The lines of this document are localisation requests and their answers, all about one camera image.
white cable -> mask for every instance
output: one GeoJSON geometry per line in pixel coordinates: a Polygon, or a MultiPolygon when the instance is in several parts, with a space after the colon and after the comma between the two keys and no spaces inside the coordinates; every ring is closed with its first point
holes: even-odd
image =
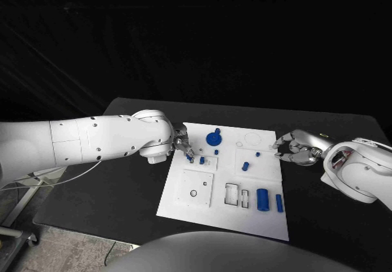
{"type": "Polygon", "coordinates": [[[47,184],[47,185],[18,186],[18,187],[14,187],[14,188],[0,189],[0,191],[13,190],[13,189],[17,189],[17,188],[20,189],[20,188],[31,188],[31,187],[46,187],[46,186],[53,186],[53,185],[59,185],[59,184],[62,184],[62,183],[66,183],[66,182],[69,182],[70,180],[79,178],[85,173],[88,173],[99,163],[101,163],[101,161],[98,161],[98,163],[96,163],[96,164],[95,164],[95,165],[93,165],[93,166],[92,166],[82,174],[79,174],[76,177],[73,177],[73,178],[70,178],[70,179],[67,179],[67,180],[65,180],[65,181],[62,181],[62,182],[57,182],[57,183],[55,183],[55,184],[47,184]]]}
{"type": "Polygon", "coordinates": [[[46,172],[46,173],[43,173],[43,174],[39,174],[39,175],[36,175],[36,176],[33,176],[33,177],[26,177],[26,178],[20,178],[18,180],[14,180],[13,182],[17,182],[17,181],[21,181],[21,180],[29,180],[29,179],[33,179],[33,178],[36,178],[36,177],[42,177],[42,176],[44,176],[46,174],[52,174],[53,172],[57,172],[57,171],[60,171],[62,169],[65,169],[66,167],[60,167],[60,168],[57,168],[57,169],[55,169],[55,170],[50,170],[49,172],[46,172]]]}

black table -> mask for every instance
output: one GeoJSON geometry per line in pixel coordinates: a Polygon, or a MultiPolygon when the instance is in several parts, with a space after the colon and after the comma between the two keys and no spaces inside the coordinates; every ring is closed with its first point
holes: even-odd
{"type": "MultiPolygon", "coordinates": [[[[105,115],[161,110],[171,122],[194,122],[274,130],[324,133],[337,141],[356,137],[387,143],[370,116],[187,104],[116,98],[105,115]]],[[[127,243],[145,242],[189,231],[219,230],[155,216],[171,158],[148,164],[134,156],[102,161],[78,180],[53,188],[34,223],[127,243]]],[[[62,180],[93,164],[67,167],[62,180]]],[[[392,270],[392,212],[376,201],[357,202],[320,181],[323,165],[300,167],[281,162],[289,244],[363,271],[392,270]]]]}

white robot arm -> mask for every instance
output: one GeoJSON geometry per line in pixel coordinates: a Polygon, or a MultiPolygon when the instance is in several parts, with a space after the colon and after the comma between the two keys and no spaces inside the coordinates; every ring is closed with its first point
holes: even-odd
{"type": "Polygon", "coordinates": [[[278,148],[288,141],[292,154],[276,153],[281,160],[310,166],[320,158],[324,159],[321,181],[364,203],[379,199],[392,210],[389,146],[361,138],[336,144],[324,134],[297,129],[275,141],[272,147],[278,148]]]}
{"type": "Polygon", "coordinates": [[[121,158],[137,151],[154,164],[165,161],[174,149],[193,157],[184,125],[173,126],[158,110],[132,116],[0,122],[0,188],[34,171],[121,158]]]}

wire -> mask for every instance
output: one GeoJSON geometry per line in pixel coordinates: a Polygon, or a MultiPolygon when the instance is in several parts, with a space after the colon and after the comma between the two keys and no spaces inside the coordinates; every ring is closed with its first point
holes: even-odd
{"type": "MultiPolygon", "coordinates": [[[[96,163],[96,164],[95,164],[95,165],[93,165],[93,166],[92,166],[82,174],[79,174],[76,177],[73,177],[73,178],[70,178],[70,179],[67,179],[67,180],[65,180],[65,181],[62,181],[62,182],[57,182],[57,183],[55,183],[55,184],[47,184],[47,185],[18,186],[17,188],[47,187],[47,186],[55,186],[55,185],[59,185],[59,184],[62,184],[62,183],[66,183],[66,182],[69,182],[70,180],[79,178],[85,173],[88,173],[99,163],[101,163],[101,161],[98,161],[98,163],[96,163]]],[[[14,188],[0,189],[0,191],[13,190],[13,189],[16,189],[16,187],[14,187],[14,188]]]]}
{"type": "Polygon", "coordinates": [[[105,266],[106,266],[106,258],[108,258],[108,255],[109,255],[111,251],[112,251],[112,248],[114,248],[115,243],[116,243],[116,242],[112,243],[112,247],[109,248],[109,251],[108,251],[106,256],[105,256],[105,260],[104,260],[104,265],[105,265],[105,266]]]}
{"type": "Polygon", "coordinates": [[[53,173],[53,172],[57,172],[57,171],[60,171],[60,170],[65,169],[65,168],[66,168],[66,167],[60,167],[60,168],[57,168],[57,169],[55,169],[55,170],[52,170],[52,171],[43,173],[43,174],[39,174],[39,175],[36,175],[36,176],[26,177],[26,178],[20,178],[18,180],[14,180],[13,182],[17,182],[17,181],[21,181],[21,180],[29,180],[29,179],[33,179],[34,177],[44,176],[46,174],[50,174],[50,173],[53,173]]]}

gray floor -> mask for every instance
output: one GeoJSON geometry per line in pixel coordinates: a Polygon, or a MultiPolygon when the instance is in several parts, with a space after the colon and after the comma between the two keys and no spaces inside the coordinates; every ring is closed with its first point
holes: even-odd
{"type": "MultiPolygon", "coordinates": [[[[37,208],[52,190],[43,187],[37,190],[20,216],[14,228],[33,232],[39,237],[36,247],[24,247],[8,268],[10,272],[93,272],[104,267],[105,255],[114,241],[79,233],[63,231],[53,227],[34,225],[31,220],[37,208]]],[[[0,192],[0,222],[16,205],[16,190],[0,192]]],[[[115,242],[106,263],[132,250],[131,244],[115,242]]]]}

